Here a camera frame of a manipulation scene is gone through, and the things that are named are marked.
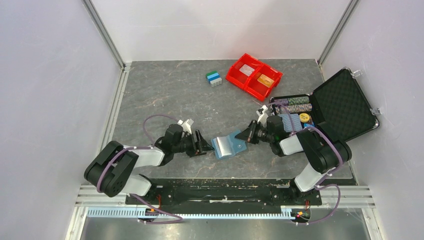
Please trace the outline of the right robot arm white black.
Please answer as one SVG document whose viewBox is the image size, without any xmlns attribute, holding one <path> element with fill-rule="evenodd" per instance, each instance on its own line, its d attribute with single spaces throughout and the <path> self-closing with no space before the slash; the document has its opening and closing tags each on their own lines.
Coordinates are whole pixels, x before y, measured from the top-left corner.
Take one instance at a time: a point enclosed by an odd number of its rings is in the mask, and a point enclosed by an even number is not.
<svg viewBox="0 0 424 240">
<path fill-rule="evenodd" d="M 268 143 L 279 157 L 304 153 L 308 163 L 290 181 L 288 188 L 289 199 L 295 204 L 302 204 L 312 190 L 321 190 L 320 184 L 352 158 L 352 151 L 327 122 L 295 133 L 289 133 L 284 127 L 282 117 L 271 115 L 265 124 L 252 120 L 248 128 L 236 135 L 236 139 L 251 144 Z"/>
</svg>

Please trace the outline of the blue card holder wallet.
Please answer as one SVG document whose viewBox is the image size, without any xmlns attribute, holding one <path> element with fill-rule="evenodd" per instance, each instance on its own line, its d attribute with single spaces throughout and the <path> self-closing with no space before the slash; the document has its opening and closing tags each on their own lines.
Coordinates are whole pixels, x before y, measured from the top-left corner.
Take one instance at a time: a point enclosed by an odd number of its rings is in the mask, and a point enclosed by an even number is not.
<svg viewBox="0 0 424 240">
<path fill-rule="evenodd" d="M 211 144 L 214 148 L 214 154 L 218 160 L 232 158 L 235 155 L 247 150 L 246 142 L 236 138 L 236 135 L 240 133 L 240 130 L 236 130 L 229 135 L 218 136 L 211 139 Z"/>
</svg>

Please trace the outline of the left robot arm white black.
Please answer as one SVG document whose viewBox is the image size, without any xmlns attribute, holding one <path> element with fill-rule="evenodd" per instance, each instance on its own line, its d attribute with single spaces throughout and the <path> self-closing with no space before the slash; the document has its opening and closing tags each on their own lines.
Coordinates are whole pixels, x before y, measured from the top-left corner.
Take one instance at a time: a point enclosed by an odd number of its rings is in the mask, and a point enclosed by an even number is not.
<svg viewBox="0 0 424 240">
<path fill-rule="evenodd" d="M 175 154 L 185 153 L 193 158 L 205 155 L 214 148 L 190 123 L 174 123 L 149 146 L 127 146 L 110 141 L 85 169 L 83 177 L 98 193 L 112 198 L 119 193 L 137 195 L 145 204 L 157 198 L 157 184 L 135 169 L 162 167 L 173 160 Z"/>
</svg>

